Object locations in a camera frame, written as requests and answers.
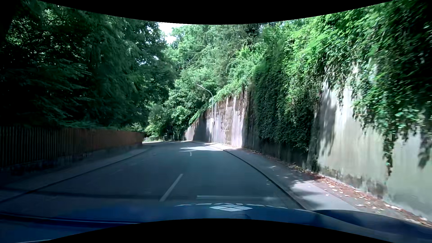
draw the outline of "asphalt road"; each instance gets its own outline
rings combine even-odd
[[[151,148],[132,158],[3,202],[0,211],[139,221],[134,212],[150,205],[220,202],[300,208],[264,175],[225,151],[190,142],[145,146]]]

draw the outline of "wooden fence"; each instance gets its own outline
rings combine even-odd
[[[0,127],[0,168],[142,143],[139,132]]]

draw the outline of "green vegetation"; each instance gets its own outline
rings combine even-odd
[[[210,95],[196,83],[216,94],[215,101],[250,87],[260,137],[307,151],[328,80],[340,102],[344,88],[353,90],[355,118],[380,131],[389,169],[395,140],[409,131],[421,132],[427,157],[429,12],[424,1],[395,0],[278,23],[174,29],[177,41],[168,53],[180,77],[164,104],[169,124],[184,131],[209,107]]]
[[[1,125],[143,131],[176,77],[158,24],[16,2],[1,40]]]
[[[16,0],[0,29],[2,125],[105,127],[179,139],[214,102],[248,88],[261,139],[307,151],[323,82],[353,90],[355,118],[396,139],[432,135],[429,4],[395,0],[284,22],[186,25]]]

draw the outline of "white road marking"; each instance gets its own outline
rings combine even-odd
[[[165,192],[165,194],[161,197],[159,201],[165,201],[165,199],[169,196],[171,191],[174,189],[175,185],[178,183],[178,181],[181,179],[183,174],[180,174],[177,179],[174,181],[174,183],[168,188],[168,190]]]

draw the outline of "street lamp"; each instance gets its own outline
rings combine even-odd
[[[214,122],[214,119],[213,119],[213,94],[208,89],[202,87],[201,85],[199,85],[199,84],[196,84],[196,85],[198,85],[199,87],[207,90],[212,95],[212,118],[211,118],[210,122],[212,124],[212,141],[211,142],[213,142],[213,122]]]

